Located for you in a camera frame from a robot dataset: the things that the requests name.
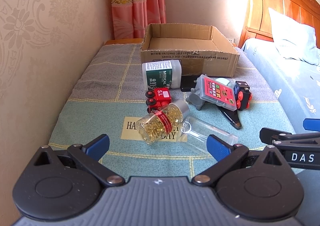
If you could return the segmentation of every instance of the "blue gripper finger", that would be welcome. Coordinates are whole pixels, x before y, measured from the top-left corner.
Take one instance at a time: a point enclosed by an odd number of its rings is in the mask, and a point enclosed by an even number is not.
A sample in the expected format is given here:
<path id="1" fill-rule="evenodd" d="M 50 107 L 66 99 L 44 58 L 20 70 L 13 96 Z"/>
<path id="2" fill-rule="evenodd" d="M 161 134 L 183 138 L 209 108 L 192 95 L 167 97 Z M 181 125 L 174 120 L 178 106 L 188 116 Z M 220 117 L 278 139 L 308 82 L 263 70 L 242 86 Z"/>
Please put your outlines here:
<path id="1" fill-rule="evenodd" d="M 207 151 L 218 162 L 230 155 L 233 150 L 233 146 L 230 146 L 215 135 L 210 135 L 207 138 Z"/>
<path id="2" fill-rule="evenodd" d="M 82 147 L 82 151 L 86 153 L 89 157 L 93 158 L 96 161 L 99 161 L 100 158 L 108 152 L 110 146 L 110 139 L 108 135 L 102 134 L 90 141 L 88 144 Z"/>
<path id="3" fill-rule="evenodd" d="M 306 118 L 303 121 L 303 128 L 305 130 L 319 131 L 320 132 L 320 119 Z"/>

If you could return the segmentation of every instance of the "open cardboard box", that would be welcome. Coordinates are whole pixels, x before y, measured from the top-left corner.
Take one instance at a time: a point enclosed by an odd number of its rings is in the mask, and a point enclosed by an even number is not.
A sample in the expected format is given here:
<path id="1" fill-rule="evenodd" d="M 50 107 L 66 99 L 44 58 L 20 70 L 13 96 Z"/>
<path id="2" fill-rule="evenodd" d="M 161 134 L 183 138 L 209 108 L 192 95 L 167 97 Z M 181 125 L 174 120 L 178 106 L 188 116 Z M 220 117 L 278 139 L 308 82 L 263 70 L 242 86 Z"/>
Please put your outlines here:
<path id="1" fill-rule="evenodd" d="M 214 26 L 149 24 L 141 44 L 141 63 L 178 59 L 182 75 L 232 77 L 239 53 Z"/>

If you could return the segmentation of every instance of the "white plastic bottle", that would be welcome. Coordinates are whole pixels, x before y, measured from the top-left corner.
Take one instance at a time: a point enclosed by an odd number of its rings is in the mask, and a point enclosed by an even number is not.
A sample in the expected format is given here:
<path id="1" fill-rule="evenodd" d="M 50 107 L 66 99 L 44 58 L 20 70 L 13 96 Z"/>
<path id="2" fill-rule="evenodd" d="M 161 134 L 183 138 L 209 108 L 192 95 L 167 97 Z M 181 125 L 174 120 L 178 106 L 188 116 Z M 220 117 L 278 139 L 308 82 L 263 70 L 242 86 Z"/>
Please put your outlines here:
<path id="1" fill-rule="evenodd" d="M 180 88 L 181 64 L 179 60 L 142 64 L 143 85 L 146 91 L 154 88 Z"/>

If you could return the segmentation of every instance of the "clear plastic tube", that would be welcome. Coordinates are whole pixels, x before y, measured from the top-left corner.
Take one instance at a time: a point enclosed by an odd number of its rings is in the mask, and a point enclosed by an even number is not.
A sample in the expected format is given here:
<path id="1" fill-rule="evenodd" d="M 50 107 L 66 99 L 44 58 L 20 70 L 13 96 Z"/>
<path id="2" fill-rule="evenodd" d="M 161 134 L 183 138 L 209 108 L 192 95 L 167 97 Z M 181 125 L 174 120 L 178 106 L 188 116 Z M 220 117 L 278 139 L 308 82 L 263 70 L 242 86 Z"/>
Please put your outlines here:
<path id="1" fill-rule="evenodd" d="M 207 138 L 211 134 L 231 146 L 238 142 L 237 136 L 193 116 L 188 116 L 183 121 L 178 132 L 177 141 L 198 155 L 212 158 L 207 151 Z"/>

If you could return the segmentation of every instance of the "wooden headboard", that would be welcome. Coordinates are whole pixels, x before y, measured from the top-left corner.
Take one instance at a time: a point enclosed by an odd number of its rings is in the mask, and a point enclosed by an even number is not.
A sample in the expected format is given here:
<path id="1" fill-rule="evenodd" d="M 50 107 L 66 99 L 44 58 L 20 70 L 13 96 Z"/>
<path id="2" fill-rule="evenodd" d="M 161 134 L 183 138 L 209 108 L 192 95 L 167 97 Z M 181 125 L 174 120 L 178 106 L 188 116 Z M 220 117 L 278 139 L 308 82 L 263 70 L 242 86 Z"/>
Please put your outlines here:
<path id="1" fill-rule="evenodd" d="M 248 38 L 272 40 L 271 20 L 268 8 L 285 14 L 299 23 L 307 24 L 316 30 L 316 44 L 320 48 L 320 5 L 316 0 L 248 0 L 238 47 Z"/>

